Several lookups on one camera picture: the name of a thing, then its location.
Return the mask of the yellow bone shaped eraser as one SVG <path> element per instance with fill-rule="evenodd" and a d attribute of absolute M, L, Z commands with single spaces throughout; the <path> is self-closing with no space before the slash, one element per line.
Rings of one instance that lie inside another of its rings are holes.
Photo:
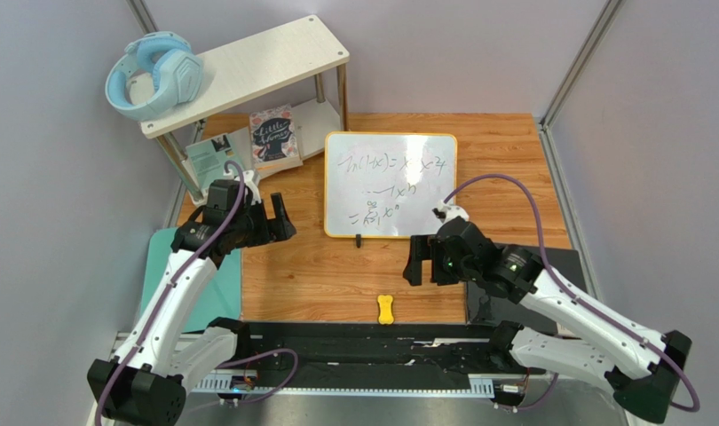
<path fill-rule="evenodd" d="M 394 297 L 392 295 L 379 295 L 376 301 L 378 305 L 377 322 L 384 326 L 393 324 L 395 321 L 392 311 Z"/>

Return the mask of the yellow framed whiteboard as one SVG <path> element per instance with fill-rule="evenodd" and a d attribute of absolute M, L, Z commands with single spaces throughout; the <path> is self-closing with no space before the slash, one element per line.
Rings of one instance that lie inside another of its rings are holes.
<path fill-rule="evenodd" d="M 456 187 L 451 134 L 337 131 L 326 136 L 323 229 L 332 238 L 435 233 Z"/>

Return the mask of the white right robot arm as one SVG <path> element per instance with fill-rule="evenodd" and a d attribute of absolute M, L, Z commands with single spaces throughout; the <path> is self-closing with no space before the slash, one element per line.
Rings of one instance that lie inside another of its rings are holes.
<path fill-rule="evenodd" d="M 591 384 L 649 423 L 662 424 L 670 409 L 683 408 L 674 401 L 679 386 L 690 394 L 689 410 L 699 410 L 698 393 L 684 372 L 691 338 L 677 330 L 661 333 L 617 313 L 572 284 L 544 253 L 496 244 L 457 217 L 434 234 L 411 236 L 403 272 L 410 285 L 421 285 L 425 261 L 431 262 L 433 283 L 475 284 L 571 331 L 566 339 L 502 321 L 490 342 L 520 366 Z"/>

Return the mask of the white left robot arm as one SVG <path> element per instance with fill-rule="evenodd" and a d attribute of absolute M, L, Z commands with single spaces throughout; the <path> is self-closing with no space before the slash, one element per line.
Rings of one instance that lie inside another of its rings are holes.
<path fill-rule="evenodd" d="M 280 193 L 269 217 L 257 185 L 218 179 L 208 200 L 177 228 L 157 289 L 130 335 L 108 360 L 96 359 L 87 382 L 96 399 L 94 422 L 174 425 L 187 396 L 213 370 L 243 355 L 249 326 L 213 319 L 191 344 L 177 344 L 203 290 L 236 249 L 287 241 L 296 235 Z"/>

